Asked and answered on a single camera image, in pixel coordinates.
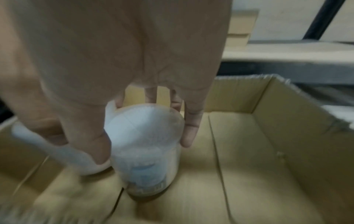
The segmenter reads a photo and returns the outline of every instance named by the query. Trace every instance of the hand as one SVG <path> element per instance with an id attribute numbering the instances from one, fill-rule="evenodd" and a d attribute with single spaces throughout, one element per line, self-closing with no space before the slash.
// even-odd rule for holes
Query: hand
<path id="1" fill-rule="evenodd" d="M 231 1 L 8 0 L 66 139 L 101 164 L 110 156 L 104 109 L 129 84 L 185 102 L 189 147 L 218 70 Z"/>

